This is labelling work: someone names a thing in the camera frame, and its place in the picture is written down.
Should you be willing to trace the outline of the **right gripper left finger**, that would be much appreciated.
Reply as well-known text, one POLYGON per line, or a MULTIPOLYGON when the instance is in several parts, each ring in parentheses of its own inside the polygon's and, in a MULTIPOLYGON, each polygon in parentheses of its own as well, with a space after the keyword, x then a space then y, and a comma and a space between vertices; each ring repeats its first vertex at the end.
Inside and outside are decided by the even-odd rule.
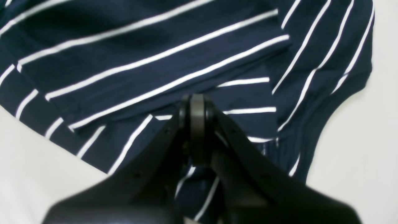
POLYGON ((184 224, 174 205, 180 171, 187 162, 190 97, 149 145, 102 182, 54 204, 45 224, 184 224))

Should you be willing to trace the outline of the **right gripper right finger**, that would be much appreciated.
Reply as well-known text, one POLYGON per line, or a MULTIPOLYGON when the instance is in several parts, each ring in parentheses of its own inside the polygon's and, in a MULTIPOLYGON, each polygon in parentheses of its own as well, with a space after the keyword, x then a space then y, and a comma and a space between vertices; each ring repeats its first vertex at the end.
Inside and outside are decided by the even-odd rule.
POLYGON ((222 224, 360 224, 349 205, 291 178, 204 96, 206 161, 222 184, 222 224))

